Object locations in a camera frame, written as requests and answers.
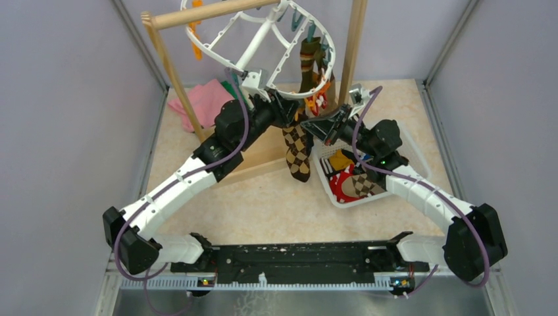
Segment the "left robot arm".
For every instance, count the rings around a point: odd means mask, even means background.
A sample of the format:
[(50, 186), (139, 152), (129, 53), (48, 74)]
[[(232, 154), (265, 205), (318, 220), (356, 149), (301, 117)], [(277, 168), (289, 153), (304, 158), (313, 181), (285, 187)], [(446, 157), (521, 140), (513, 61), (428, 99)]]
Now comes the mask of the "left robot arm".
[(144, 273), (156, 263), (186, 263), (195, 272), (208, 269), (211, 254), (199, 238), (164, 238), (157, 230), (191, 198), (236, 169), (243, 162), (243, 151), (269, 127), (293, 124), (302, 102), (285, 99), (276, 90), (267, 94), (267, 98), (251, 97), (252, 107), (239, 99), (225, 103), (215, 118), (213, 134), (177, 171), (136, 202), (103, 213), (105, 239), (126, 278), (145, 281)]

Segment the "brown argyle sock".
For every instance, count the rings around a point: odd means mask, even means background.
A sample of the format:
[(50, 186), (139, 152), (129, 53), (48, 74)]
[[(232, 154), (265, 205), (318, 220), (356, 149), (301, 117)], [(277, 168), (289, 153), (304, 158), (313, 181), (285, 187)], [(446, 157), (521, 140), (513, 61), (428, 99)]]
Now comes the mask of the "brown argyle sock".
[(311, 176), (309, 157), (313, 147), (313, 138), (301, 126), (301, 123), (307, 119), (306, 113), (300, 112), (292, 126), (282, 129), (287, 146), (286, 164), (291, 176), (302, 183), (307, 182)]

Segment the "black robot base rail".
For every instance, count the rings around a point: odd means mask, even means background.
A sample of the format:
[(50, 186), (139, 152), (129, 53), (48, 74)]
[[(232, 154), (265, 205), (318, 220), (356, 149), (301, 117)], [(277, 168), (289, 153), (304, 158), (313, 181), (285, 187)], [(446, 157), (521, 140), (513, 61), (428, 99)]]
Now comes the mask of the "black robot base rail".
[(197, 277), (204, 290), (387, 290), (397, 296), (415, 289), (416, 273), (428, 263), (404, 261), (390, 240), (295, 244), (212, 245), (200, 234), (203, 253), (194, 263), (172, 263), (173, 273)]

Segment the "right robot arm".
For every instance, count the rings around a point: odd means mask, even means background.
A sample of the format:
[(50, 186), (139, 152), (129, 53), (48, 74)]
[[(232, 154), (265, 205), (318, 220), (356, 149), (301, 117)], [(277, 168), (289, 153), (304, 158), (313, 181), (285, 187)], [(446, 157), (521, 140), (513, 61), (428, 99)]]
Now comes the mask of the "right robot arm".
[(404, 199), (428, 217), (443, 236), (409, 234), (386, 253), (394, 271), (412, 262), (442, 265), (471, 282), (507, 257), (509, 251), (497, 211), (487, 203), (475, 206), (435, 187), (398, 152), (401, 130), (396, 120), (384, 119), (367, 128), (344, 105), (325, 117), (311, 118), (302, 127), (326, 145), (343, 141), (357, 157), (369, 155), (366, 174), (385, 191)]

